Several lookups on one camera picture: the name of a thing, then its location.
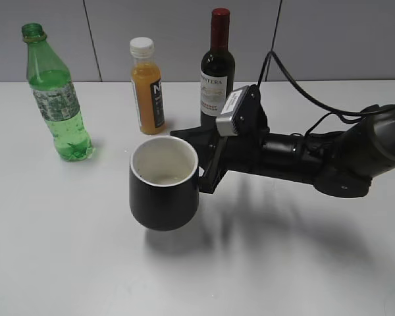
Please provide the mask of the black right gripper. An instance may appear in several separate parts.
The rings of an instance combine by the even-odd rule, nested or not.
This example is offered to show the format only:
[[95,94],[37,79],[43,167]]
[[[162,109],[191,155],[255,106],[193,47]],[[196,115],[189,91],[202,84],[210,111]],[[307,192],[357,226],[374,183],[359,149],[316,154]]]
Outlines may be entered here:
[[261,106],[261,92],[255,84],[238,114],[239,135],[221,137],[215,127],[198,126],[173,130],[171,136],[187,141],[197,152],[203,174],[201,193],[213,194],[227,170],[248,174],[268,174],[263,162],[263,138],[269,133],[267,116]]

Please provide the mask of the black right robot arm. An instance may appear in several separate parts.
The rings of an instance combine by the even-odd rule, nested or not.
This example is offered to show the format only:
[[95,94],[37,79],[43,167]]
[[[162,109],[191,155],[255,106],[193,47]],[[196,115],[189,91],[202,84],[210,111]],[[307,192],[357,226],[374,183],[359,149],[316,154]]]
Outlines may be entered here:
[[196,150],[203,174],[199,190],[212,194],[228,171],[312,185],[338,198],[367,195],[372,179],[395,169],[395,109],[376,107],[346,131],[275,134],[256,85],[234,90],[232,110],[214,127],[175,130]]

